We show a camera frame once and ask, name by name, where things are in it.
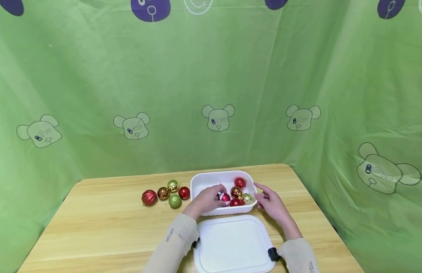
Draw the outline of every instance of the green glitter ornament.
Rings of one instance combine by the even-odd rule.
[[[168,204],[172,209],[177,209],[182,205],[182,199],[179,195],[170,195],[168,198]]]

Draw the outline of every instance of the christmas ornament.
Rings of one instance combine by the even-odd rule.
[[[166,187],[160,187],[159,190],[157,190],[157,196],[161,200],[165,200],[170,196],[170,192]]]
[[[234,179],[234,185],[239,187],[240,189],[243,189],[246,187],[246,180],[242,177],[237,177]]]
[[[242,206],[242,201],[240,199],[232,199],[229,202],[229,207],[237,207],[237,206]]]
[[[172,209],[177,209],[182,205],[182,199],[179,195],[170,195],[168,198],[168,204],[172,207]]]
[[[178,194],[182,200],[188,199],[190,197],[190,189],[187,187],[181,187],[181,189],[178,191]]]
[[[171,192],[174,193],[179,189],[179,183],[176,180],[170,180],[167,183],[167,189]]]
[[[241,198],[241,195],[243,195],[243,191],[239,187],[237,187],[237,186],[232,187],[232,189],[231,189],[231,196],[232,197]]]
[[[229,201],[231,201],[231,196],[228,193],[220,193],[219,200],[225,202],[225,205],[229,205]]]
[[[141,201],[143,201],[143,206],[151,206],[156,203],[157,196],[156,192],[153,190],[147,190],[141,196]]]
[[[245,201],[246,205],[250,205],[255,202],[255,198],[249,193],[243,193],[241,197],[242,197],[242,200]]]

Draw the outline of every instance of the red ornament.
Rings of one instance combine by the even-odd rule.
[[[219,200],[225,202],[225,205],[229,205],[229,201],[231,201],[231,196],[228,193],[220,193]]]
[[[240,199],[232,199],[230,202],[229,202],[229,207],[237,207],[237,206],[242,206],[243,204],[242,204],[242,202],[241,202],[241,200]]]
[[[244,187],[246,187],[246,180],[244,178],[237,177],[234,179],[234,185],[236,187],[239,187],[240,189],[243,189]]]
[[[190,198],[190,189],[187,187],[181,187],[181,189],[178,190],[179,197],[181,197],[182,200]]]
[[[141,196],[141,201],[143,201],[143,206],[151,206],[157,201],[157,194],[153,190],[147,190]]]

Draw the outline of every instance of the person's left hand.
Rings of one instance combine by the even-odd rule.
[[[217,194],[226,193],[226,188],[222,184],[208,187],[202,190],[196,198],[185,208],[184,214],[197,220],[202,213],[210,212],[218,207],[225,206],[225,202],[217,200]]]

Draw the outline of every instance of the red glitter ornament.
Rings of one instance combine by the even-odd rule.
[[[237,206],[242,206],[243,205],[243,203],[242,203],[242,201],[240,200],[240,199],[232,199],[230,202],[229,202],[229,207],[237,207]]]
[[[141,201],[143,201],[143,206],[151,206],[157,201],[157,194],[154,190],[147,190],[141,196]]]
[[[182,200],[190,198],[190,189],[187,187],[181,187],[181,189],[178,190],[179,197],[181,197]]]
[[[243,189],[246,187],[246,180],[242,177],[237,177],[234,179],[234,185],[240,189]]]

